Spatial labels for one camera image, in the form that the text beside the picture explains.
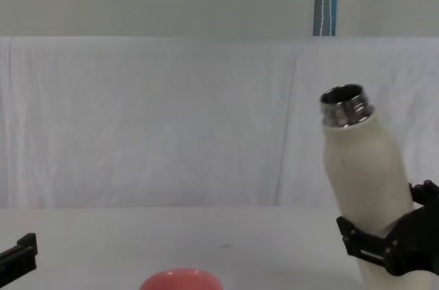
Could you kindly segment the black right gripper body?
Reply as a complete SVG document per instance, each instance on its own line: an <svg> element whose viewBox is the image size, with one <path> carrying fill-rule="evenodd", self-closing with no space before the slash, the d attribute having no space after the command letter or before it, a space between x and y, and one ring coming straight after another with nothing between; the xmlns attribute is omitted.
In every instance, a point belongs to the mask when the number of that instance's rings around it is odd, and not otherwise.
<svg viewBox="0 0 439 290"><path fill-rule="evenodd" d="M402 217L386 237L386 270L393 276L413 271L438 274L438 205Z"/></svg>

